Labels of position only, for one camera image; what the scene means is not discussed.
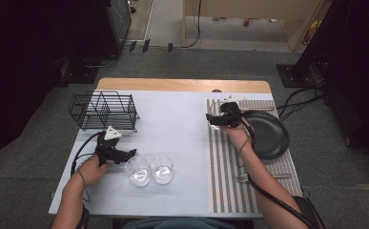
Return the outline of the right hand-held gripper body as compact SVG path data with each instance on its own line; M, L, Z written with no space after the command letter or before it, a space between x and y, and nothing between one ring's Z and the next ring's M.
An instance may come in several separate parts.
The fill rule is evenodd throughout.
M224 119L225 125L232 128L237 127L242 122L242 111L236 102L227 102L219 107Z

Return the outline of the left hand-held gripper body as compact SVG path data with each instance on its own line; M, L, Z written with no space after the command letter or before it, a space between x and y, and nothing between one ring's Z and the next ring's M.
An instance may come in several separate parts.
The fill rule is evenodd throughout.
M123 156L120 150L115 148L119 141L121 134L113 127L109 126L106 131L99 134L96 140L95 153L100 158L100 164L104 164L108 160L115 161Z

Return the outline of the person's right hand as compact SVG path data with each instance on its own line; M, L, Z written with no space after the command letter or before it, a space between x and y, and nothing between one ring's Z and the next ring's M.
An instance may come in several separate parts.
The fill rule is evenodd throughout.
M219 129L228 135L239 153L252 152L252 139L248 132L249 125L240 124L237 127L220 126Z

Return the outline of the person's left hand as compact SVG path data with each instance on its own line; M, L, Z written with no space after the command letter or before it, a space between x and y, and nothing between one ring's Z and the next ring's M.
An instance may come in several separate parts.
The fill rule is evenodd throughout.
M77 170L77 178L84 187L89 187L97 183L109 169L109 164L100 164L98 155L88 158Z

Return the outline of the silver knife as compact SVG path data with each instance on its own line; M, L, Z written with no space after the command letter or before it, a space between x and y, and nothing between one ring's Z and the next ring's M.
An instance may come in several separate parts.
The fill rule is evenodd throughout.
M240 108L240 110L242 112L246 112L246 111L272 111L274 109L274 107L267 107L267 108L247 108L247 107L242 107Z

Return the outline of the black plate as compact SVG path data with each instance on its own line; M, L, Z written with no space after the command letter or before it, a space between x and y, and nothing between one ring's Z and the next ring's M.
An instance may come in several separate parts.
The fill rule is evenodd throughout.
M288 150L290 138L278 118L263 111L249 111L243 115L254 127L255 152L260 159L276 159Z

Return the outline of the silver fork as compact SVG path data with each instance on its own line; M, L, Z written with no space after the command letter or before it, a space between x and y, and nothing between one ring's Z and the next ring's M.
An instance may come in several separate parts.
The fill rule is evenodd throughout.
M276 179L285 179L285 178L291 178L291 174L279 174L274 175L274 178ZM236 177L236 182L241 184L251 184L253 181L251 177L248 174L242 174Z

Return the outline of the striped placemat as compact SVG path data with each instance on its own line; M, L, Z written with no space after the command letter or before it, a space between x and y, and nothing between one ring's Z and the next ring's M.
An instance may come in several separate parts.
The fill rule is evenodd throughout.
M272 100L240 100L238 107L267 108L267 111L277 118L277 109ZM209 159L210 159L210 207L212 213L217 214L256 214L255 190L250 184L236 182L236 177L245 174L244 164L236 153L236 148L229 137L212 126L208 127ZM293 196L300 197L302 191L297 172L288 150L276 159L264 160L263 164L273 175L291 174L291 178L277 181Z

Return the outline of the black stand base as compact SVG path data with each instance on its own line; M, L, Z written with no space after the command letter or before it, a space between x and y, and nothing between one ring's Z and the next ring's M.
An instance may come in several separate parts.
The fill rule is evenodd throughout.
M285 88L315 88L316 82L307 68L277 64L277 71Z

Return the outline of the light wooden furniture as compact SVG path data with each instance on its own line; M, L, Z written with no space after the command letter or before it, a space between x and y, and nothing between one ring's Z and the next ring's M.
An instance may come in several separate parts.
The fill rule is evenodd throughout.
M277 19L291 51L299 48L315 20L322 20L333 0L182 0L182 44L189 16Z

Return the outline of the dark curtain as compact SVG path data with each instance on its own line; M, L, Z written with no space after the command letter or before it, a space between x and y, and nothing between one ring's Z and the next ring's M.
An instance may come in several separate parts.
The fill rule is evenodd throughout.
M90 84L117 55L111 0L0 0L0 150L58 84Z
M369 0L333 0L299 61L319 65L348 145L369 151Z

